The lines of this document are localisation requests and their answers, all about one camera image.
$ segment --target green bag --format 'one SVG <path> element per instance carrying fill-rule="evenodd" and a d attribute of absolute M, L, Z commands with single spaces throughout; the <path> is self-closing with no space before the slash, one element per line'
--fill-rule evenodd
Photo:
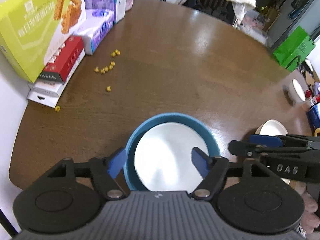
<path fill-rule="evenodd" d="M 280 66 L 294 71 L 315 47 L 308 33 L 298 26 L 291 35 L 276 49 L 273 56 Z"/>

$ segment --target tissue box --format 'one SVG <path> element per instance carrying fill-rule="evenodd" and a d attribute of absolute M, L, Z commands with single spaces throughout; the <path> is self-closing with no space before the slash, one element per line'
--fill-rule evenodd
<path fill-rule="evenodd" d="M 74 35 L 82 37 L 84 52 L 92 55 L 102 39 L 113 27 L 113 11 L 104 9 L 86 10 L 87 20 L 82 23 Z"/>
<path fill-rule="evenodd" d="M 86 9 L 108 9 L 114 12 L 114 24 L 124 17 L 127 0 L 84 0 Z"/>
<path fill-rule="evenodd" d="M 39 75 L 40 79 L 66 82 L 67 76 L 84 49 L 82 38 L 70 36 L 64 44 L 56 51 L 50 62 Z"/>
<path fill-rule="evenodd" d="M 0 50 L 19 76 L 35 82 L 86 19 L 84 0 L 1 0 Z"/>
<path fill-rule="evenodd" d="M 28 99 L 46 106 L 55 107 L 58 103 L 59 97 L 61 96 L 63 90 L 67 86 L 71 76 L 73 75 L 83 58 L 84 49 L 82 49 L 64 84 L 41 80 L 36 81 L 36 83 L 34 84 L 29 83 L 31 91 L 28 94 Z"/>
<path fill-rule="evenodd" d="M 307 112 L 307 116 L 313 131 L 320 128 L 320 104 L 312 106 Z"/>

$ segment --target pink item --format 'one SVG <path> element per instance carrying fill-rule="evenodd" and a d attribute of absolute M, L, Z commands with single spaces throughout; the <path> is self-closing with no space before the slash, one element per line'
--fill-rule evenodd
<path fill-rule="evenodd" d="M 129 11 L 132 8 L 133 0 L 127 0 L 125 4 L 125 11 Z"/>
<path fill-rule="evenodd" d="M 318 209 L 318 203 L 307 192 L 307 187 L 304 182 L 297 181 L 294 189 L 301 195 L 305 206 L 301 226 L 308 234 L 311 234 L 320 224 L 320 218 L 314 214 Z"/>

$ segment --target round table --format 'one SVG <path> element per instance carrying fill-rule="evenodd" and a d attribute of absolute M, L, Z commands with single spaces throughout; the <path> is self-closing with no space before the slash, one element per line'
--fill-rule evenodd
<path fill-rule="evenodd" d="M 112 71 L 102 75 L 119 49 Z M 157 0 L 135 0 L 93 56 L 86 56 L 53 108 L 30 101 L 15 141 L 10 179 L 25 189 L 64 157 L 86 162 L 124 147 L 144 120 L 164 112 L 198 118 L 222 156 L 269 119 L 310 135 L 302 108 L 283 93 L 291 73 L 267 49 L 209 15 Z M 106 92 L 111 85 L 112 91 Z"/>

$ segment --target hand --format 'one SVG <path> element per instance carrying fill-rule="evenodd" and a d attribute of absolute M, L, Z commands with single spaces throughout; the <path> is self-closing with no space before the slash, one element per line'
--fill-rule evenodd
<path fill-rule="evenodd" d="M 320 218 L 314 214 L 318 209 L 318 203 L 307 192 L 307 186 L 304 182 L 297 181 L 294 189 L 301 195 L 304 202 L 301 226 L 308 234 L 311 234 L 320 225 Z"/>

